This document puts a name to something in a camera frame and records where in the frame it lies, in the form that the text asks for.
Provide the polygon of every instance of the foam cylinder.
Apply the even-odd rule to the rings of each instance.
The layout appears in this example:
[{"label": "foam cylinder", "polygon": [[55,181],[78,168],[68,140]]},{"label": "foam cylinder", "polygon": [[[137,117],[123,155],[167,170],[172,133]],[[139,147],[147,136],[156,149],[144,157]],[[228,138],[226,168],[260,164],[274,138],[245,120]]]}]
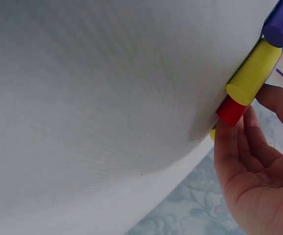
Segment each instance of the foam cylinder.
[{"label": "foam cylinder", "polygon": [[282,53],[266,39],[261,39],[247,60],[226,85],[228,95],[237,103],[248,106],[270,75]]},{"label": "foam cylinder", "polygon": [[216,113],[228,125],[235,126],[246,109],[247,106],[238,104],[230,96],[227,96]]},{"label": "foam cylinder", "polygon": [[211,140],[215,140],[215,128],[216,126],[213,127],[213,129],[210,131],[210,137],[211,137]]},{"label": "foam cylinder", "polygon": [[263,26],[262,33],[274,47],[283,47],[283,0]]}]

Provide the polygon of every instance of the white fabric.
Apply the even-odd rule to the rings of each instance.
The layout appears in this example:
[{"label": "white fabric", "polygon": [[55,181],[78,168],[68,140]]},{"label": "white fabric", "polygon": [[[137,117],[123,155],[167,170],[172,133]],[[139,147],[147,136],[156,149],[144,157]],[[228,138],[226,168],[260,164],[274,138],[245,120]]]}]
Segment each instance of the white fabric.
[{"label": "white fabric", "polygon": [[1,0],[0,235],[138,222],[211,147],[275,4]]}]

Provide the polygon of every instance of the light blue patterned fabric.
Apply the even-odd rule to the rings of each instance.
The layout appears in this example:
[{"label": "light blue patterned fabric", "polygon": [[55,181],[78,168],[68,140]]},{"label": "light blue patterned fabric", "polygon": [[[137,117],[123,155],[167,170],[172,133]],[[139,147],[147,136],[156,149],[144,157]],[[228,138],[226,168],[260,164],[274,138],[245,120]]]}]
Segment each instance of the light blue patterned fabric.
[{"label": "light blue patterned fabric", "polygon": [[[255,101],[270,145],[283,153],[283,125]],[[243,235],[229,213],[214,170],[212,150],[187,178],[127,235]]]}]

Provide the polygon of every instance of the purple cylinder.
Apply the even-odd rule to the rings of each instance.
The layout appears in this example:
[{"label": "purple cylinder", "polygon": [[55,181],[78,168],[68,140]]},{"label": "purple cylinder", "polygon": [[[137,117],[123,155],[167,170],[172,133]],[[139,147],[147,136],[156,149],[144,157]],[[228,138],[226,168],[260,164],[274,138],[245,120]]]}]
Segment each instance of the purple cylinder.
[{"label": "purple cylinder", "polygon": [[274,47],[283,47],[283,0],[266,21],[262,32],[269,44]]}]

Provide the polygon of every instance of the hand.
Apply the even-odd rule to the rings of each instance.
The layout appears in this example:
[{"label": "hand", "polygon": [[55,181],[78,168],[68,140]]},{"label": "hand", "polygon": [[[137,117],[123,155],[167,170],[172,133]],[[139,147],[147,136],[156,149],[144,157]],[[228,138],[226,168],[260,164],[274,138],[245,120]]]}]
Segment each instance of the hand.
[{"label": "hand", "polygon": [[[283,123],[283,89],[264,85],[257,100]],[[229,211],[250,235],[283,235],[283,155],[266,143],[249,107],[235,127],[219,120],[215,168]]]}]

